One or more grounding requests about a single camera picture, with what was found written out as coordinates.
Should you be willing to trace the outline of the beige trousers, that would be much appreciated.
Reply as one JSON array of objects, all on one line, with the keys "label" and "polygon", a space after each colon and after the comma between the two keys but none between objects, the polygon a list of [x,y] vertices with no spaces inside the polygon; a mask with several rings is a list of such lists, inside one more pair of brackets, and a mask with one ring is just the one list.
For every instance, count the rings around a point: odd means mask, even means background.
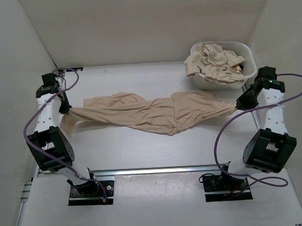
[{"label": "beige trousers", "polygon": [[218,101],[208,91],[181,91],[170,97],[146,100],[121,92],[87,98],[83,107],[70,108],[60,127],[71,134],[77,122],[114,124],[149,133],[173,136],[207,119],[231,115],[235,105]]}]

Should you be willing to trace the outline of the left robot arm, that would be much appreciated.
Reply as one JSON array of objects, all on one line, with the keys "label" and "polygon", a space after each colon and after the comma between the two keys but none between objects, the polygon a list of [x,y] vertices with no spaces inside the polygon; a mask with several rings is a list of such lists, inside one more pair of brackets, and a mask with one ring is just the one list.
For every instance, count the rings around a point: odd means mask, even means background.
[{"label": "left robot arm", "polygon": [[27,145],[40,170],[61,174],[77,192],[94,196],[100,190],[95,174],[89,168],[74,166],[74,150],[66,131],[59,127],[59,115],[68,114],[71,108],[65,93],[66,81],[56,73],[42,75],[42,81],[36,91],[36,128],[32,134],[24,135]]}]

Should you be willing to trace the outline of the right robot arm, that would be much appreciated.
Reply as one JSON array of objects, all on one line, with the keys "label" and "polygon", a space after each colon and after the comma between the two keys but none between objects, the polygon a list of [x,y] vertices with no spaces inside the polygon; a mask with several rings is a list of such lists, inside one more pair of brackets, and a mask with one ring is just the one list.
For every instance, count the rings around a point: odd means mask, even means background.
[{"label": "right robot arm", "polygon": [[285,87],[277,80],[273,67],[258,69],[254,83],[237,100],[236,108],[247,111],[260,108],[260,128],[247,144],[242,159],[228,162],[219,176],[219,185],[226,190],[241,184],[247,175],[279,173],[296,147],[296,138],[287,133],[282,107]]}]

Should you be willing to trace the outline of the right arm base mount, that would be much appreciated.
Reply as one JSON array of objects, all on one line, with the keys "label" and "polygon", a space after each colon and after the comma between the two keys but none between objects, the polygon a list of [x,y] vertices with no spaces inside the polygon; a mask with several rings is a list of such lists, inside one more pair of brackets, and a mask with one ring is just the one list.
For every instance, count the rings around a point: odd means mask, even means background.
[{"label": "right arm base mount", "polygon": [[203,184],[206,202],[247,201],[253,199],[248,180],[229,175],[205,173],[198,178]]}]

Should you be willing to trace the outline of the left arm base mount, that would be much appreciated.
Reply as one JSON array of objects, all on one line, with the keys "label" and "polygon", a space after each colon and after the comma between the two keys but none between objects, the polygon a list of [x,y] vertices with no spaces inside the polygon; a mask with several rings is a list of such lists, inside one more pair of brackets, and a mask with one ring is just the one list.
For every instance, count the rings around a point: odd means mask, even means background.
[{"label": "left arm base mount", "polygon": [[95,189],[92,189],[90,192],[85,193],[84,191],[77,190],[74,186],[71,186],[69,192],[69,206],[98,206],[98,205],[112,205],[114,202],[114,180],[107,181],[101,180],[101,185],[106,194],[104,197],[104,191],[98,185]]}]

